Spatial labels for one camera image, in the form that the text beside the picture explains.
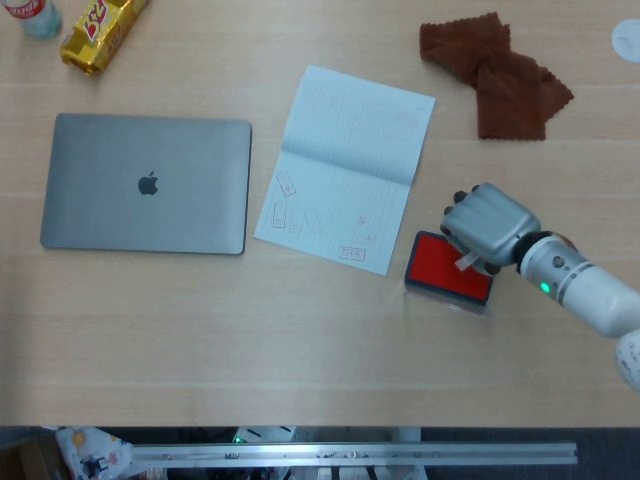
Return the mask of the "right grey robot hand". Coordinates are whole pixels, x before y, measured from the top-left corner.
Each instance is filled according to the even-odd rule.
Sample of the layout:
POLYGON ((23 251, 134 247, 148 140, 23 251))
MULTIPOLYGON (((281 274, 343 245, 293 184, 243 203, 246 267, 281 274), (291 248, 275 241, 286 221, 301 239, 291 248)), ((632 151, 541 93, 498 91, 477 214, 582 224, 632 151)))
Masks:
POLYGON ((542 231, 537 216, 491 183, 458 191, 444 210, 441 233, 463 255, 463 269, 494 276, 516 262, 516 245, 542 231))

